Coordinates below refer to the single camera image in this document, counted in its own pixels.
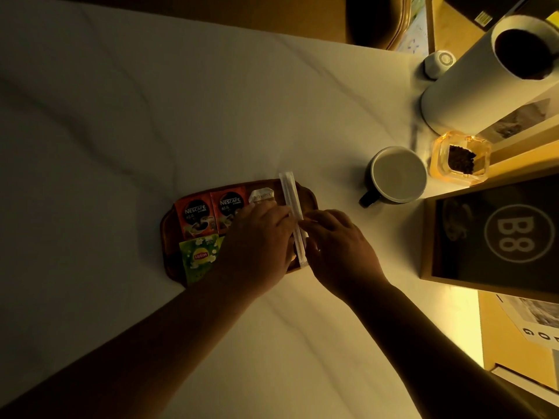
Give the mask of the person's left hand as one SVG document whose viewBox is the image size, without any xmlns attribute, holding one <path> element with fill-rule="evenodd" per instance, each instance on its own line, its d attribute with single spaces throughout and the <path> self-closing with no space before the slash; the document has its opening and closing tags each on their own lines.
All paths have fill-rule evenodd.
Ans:
<svg viewBox="0 0 559 419">
<path fill-rule="evenodd" d="M 295 217 L 288 205 L 275 201 L 249 204 L 239 211 L 212 268 L 223 293 L 253 300 L 284 277 L 289 262 L 284 262 L 283 218 Z"/>
</svg>

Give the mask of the white stirrer stick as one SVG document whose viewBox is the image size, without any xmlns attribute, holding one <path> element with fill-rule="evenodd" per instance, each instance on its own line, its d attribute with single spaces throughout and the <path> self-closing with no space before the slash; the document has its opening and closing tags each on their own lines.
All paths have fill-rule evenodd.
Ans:
<svg viewBox="0 0 559 419">
<path fill-rule="evenodd" d="M 286 205 L 290 207 L 291 213 L 297 219 L 297 221 L 303 220 L 303 211 L 299 201 L 296 181 L 293 173 L 290 171 L 279 173 L 279 179 L 282 185 L 283 196 Z M 293 235 L 299 267 L 307 267 L 308 261 L 306 258 L 305 232 L 301 230 L 299 225 L 296 225 Z"/>
</svg>

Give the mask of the person's right forearm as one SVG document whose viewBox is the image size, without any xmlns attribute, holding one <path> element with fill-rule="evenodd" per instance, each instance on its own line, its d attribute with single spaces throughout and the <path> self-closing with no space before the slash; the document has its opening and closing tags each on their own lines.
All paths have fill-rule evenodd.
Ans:
<svg viewBox="0 0 559 419">
<path fill-rule="evenodd" d="M 362 284 L 341 298 L 387 357 L 423 419 L 543 419 L 396 287 Z"/>
</svg>

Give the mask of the person's left forearm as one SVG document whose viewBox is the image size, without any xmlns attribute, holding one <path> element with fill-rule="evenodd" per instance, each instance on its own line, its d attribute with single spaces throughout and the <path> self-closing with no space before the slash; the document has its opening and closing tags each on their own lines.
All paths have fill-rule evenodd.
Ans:
<svg viewBox="0 0 559 419">
<path fill-rule="evenodd" d="M 0 409 L 0 419 L 153 419 L 257 297 L 210 275 Z"/>
</svg>

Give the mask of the small white creamer cup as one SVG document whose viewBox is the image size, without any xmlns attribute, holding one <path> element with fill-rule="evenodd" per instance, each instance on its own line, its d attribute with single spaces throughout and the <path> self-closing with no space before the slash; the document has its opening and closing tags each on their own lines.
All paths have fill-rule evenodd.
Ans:
<svg viewBox="0 0 559 419">
<path fill-rule="evenodd" d="M 271 201 L 275 201 L 275 191 L 268 187 L 253 190 L 248 198 L 250 205 Z"/>
</svg>

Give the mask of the red coffee sachet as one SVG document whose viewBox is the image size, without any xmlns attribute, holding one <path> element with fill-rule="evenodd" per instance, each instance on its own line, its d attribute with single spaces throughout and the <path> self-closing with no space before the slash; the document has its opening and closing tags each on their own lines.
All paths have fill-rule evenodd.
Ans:
<svg viewBox="0 0 559 419">
<path fill-rule="evenodd" d="M 186 241 L 218 233 L 210 192 L 182 197 L 174 207 Z"/>
<path fill-rule="evenodd" d="M 210 193 L 218 233 L 227 233 L 237 213 L 248 205 L 248 196 L 244 185 L 228 187 Z"/>
</svg>

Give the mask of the green tea bag packet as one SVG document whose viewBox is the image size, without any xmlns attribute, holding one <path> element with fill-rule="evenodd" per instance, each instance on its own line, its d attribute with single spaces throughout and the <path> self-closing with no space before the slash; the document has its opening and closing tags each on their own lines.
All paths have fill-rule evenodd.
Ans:
<svg viewBox="0 0 559 419">
<path fill-rule="evenodd" d="M 187 286 L 200 281 L 212 268 L 225 236 L 212 234 L 179 243 Z"/>
</svg>

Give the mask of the amber glass ashtray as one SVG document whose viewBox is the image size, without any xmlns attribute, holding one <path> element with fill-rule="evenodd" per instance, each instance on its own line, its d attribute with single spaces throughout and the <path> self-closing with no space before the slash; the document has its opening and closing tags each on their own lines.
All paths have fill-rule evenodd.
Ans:
<svg viewBox="0 0 559 419">
<path fill-rule="evenodd" d="M 472 175 L 464 175 L 448 167 L 450 145 L 464 147 L 476 154 Z M 433 143 L 430 158 L 429 175 L 444 182 L 462 187 L 471 187 L 487 179 L 493 145 L 490 141 L 478 136 L 459 131 L 450 131 L 441 135 Z"/>
</svg>

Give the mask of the dark crumbs in ashtray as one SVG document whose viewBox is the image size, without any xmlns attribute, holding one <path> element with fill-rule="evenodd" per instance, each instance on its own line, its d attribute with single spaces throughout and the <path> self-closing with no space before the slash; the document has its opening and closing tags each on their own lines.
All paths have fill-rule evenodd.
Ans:
<svg viewBox="0 0 559 419">
<path fill-rule="evenodd" d="M 450 145 L 448 152 L 448 167 L 464 175 L 472 175 L 476 154 L 464 147 Z"/>
</svg>

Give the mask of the wooden framed black sign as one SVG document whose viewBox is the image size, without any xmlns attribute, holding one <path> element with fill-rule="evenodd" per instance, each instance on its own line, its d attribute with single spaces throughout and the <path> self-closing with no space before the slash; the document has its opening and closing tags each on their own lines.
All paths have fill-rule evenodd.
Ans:
<svg viewBox="0 0 559 419">
<path fill-rule="evenodd" d="M 559 304 L 559 166 L 427 198 L 419 277 Z"/>
</svg>

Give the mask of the white electric kettle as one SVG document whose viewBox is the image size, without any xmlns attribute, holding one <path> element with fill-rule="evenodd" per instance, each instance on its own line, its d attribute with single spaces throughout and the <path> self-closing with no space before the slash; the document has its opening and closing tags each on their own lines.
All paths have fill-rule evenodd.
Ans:
<svg viewBox="0 0 559 419">
<path fill-rule="evenodd" d="M 557 83 L 559 27 L 509 15 L 423 92 L 420 108 L 439 135 L 475 135 Z"/>
</svg>

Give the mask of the small white round cap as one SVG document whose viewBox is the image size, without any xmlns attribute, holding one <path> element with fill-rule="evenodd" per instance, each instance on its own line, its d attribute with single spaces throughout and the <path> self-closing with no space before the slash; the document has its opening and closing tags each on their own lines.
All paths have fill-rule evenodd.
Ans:
<svg viewBox="0 0 559 419">
<path fill-rule="evenodd" d="M 436 81 L 457 62 L 457 58 L 447 50 L 437 50 L 423 60 L 423 73 L 431 81 Z"/>
</svg>

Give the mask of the white printed leaflet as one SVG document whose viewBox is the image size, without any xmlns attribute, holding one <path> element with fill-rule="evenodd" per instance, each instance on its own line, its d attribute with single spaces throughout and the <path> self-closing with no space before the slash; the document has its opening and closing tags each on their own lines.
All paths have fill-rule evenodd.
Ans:
<svg viewBox="0 0 559 419">
<path fill-rule="evenodd" d="M 559 304 L 495 294 L 526 340 L 559 351 Z"/>
</svg>

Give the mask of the white patterned paper sheet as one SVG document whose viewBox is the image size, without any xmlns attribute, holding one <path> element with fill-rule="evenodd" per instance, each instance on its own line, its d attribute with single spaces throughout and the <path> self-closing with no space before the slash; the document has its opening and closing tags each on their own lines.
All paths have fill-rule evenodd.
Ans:
<svg viewBox="0 0 559 419">
<path fill-rule="evenodd" d="M 404 32 L 396 52 L 412 54 L 425 58 L 429 55 L 427 2 L 411 0 L 409 26 Z"/>
</svg>

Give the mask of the photo card with wooden stand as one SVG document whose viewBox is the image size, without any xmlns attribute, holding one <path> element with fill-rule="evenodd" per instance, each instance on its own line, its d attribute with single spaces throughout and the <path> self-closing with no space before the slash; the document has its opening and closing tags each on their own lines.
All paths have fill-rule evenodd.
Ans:
<svg viewBox="0 0 559 419">
<path fill-rule="evenodd" d="M 559 141 L 559 96 L 544 95 L 520 106 L 480 136 L 492 144 L 491 165 Z"/>
</svg>

